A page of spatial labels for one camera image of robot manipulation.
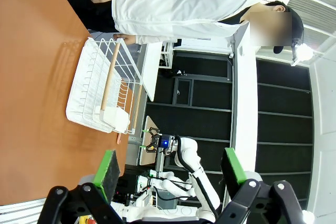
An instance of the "wire dish rack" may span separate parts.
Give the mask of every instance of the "wire dish rack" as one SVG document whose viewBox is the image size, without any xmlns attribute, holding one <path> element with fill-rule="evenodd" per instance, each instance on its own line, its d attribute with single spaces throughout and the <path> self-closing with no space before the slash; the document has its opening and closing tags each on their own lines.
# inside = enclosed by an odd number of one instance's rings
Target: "wire dish rack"
<svg viewBox="0 0 336 224">
<path fill-rule="evenodd" d="M 123 39 L 88 38 L 72 82 L 67 118 L 98 131 L 134 134 L 141 89 L 141 75 Z"/>
</svg>

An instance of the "wooden table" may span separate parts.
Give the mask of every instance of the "wooden table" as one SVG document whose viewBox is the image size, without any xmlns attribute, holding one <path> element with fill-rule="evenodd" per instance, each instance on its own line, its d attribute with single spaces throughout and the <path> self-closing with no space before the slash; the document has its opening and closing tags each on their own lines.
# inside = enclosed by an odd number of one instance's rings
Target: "wooden table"
<svg viewBox="0 0 336 224">
<path fill-rule="evenodd" d="M 0 0 L 0 205 L 74 188 L 117 150 L 123 174 L 128 136 L 72 123 L 66 104 L 89 37 L 66 0 Z"/>
</svg>

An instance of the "black cable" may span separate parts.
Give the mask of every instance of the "black cable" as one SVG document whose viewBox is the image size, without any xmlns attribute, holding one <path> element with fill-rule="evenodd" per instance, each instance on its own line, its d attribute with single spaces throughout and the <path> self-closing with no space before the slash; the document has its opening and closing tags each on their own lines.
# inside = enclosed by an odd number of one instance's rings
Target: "black cable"
<svg viewBox="0 0 336 224">
<path fill-rule="evenodd" d="M 165 179 L 167 179 L 167 178 L 159 178 L 159 177 L 154 177 L 154 178 L 159 179 L 159 180 L 165 180 Z M 180 183 L 180 184 L 191 185 L 191 183 L 187 183 L 187 182 L 180 182 L 180 181 L 175 181 L 175 180 L 170 180 L 170 179 L 167 179 L 167 180 L 169 180 L 171 182 Z"/>
<path fill-rule="evenodd" d="M 174 138 L 174 139 L 173 139 L 173 142 L 172 142 L 172 147 L 170 148 L 170 153 L 169 153 L 169 155 L 171 155 L 171 154 L 172 154 L 173 145 L 174 145 L 175 141 L 176 141 L 176 139 Z"/>
<path fill-rule="evenodd" d="M 181 186 L 181 185 L 178 185 L 174 182 L 172 182 L 175 186 L 177 186 L 179 189 L 183 190 L 183 191 L 189 191 L 188 189 L 186 189 L 185 187 Z"/>
<path fill-rule="evenodd" d="M 231 60 L 228 58 L 227 61 L 230 63 L 231 67 L 233 67 Z"/>
<path fill-rule="evenodd" d="M 156 191 L 156 195 L 157 195 L 157 197 L 158 197 L 159 199 L 161 199 L 161 200 L 164 200 L 164 201 L 175 200 L 175 199 L 185 199 L 185 198 L 189 198 L 188 196 L 180 196 L 180 197 L 175 197 L 175 198 L 165 199 L 165 198 L 162 198 L 162 197 L 160 196 L 159 191 L 158 191 L 158 189 L 157 189 L 155 186 L 153 186 L 153 188 L 154 188 L 155 191 Z"/>
<path fill-rule="evenodd" d="M 145 192 L 145 191 L 146 191 L 147 189 L 149 189 L 149 188 L 150 188 L 149 186 L 146 186 L 146 187 L 144 187 L 140 192 L 138 192 L 138 193 L 136 193 L 136 194 L 134 194 L 134 195 L 140 197 L 141 194 L 142 194 L 143 192 Z"/>
<path fill-rule="evenodd" d="M 157 164 L 158 162 L 158 156 L 159 156 L 159 147 L 156 148 L 156 152 L 155 152 L 155 164 Z"/>
<path fill-rule="evenodd" d="M 187 168 L 185 168 L 185 167 L 182 167 L 182 169 L 183 169 L 184 171 L 186 171 L 187 173 L 189 173 L 189 171 L 188 171 L 188 169 L 187 169 Z"/>
<path fill-rule="evenodd" d="M 94 38 L 94 40 L 96 40 L 100 35 L 102 35 L 103 33 L 100 33 L 96 38 Z"/>
</svg>

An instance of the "person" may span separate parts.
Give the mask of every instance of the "person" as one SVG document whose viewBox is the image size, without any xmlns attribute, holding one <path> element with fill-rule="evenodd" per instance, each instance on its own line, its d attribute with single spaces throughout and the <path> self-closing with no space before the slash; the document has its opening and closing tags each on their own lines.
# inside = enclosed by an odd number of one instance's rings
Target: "person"
<svg viewBox="0 0 336 224">
<path fill-rule="evenodd" d="M 68 0 L 88 29 L 121 33 L 126 44 L 147 44 L 176 38 L 230 37 L 254 20 L 265 38 L 290 36 L 297 43 L 303 33 L 299 15 L 284 3 L 260 0 Z M 288 13 L 291 20 L 281 15 Z"/>
</svg>

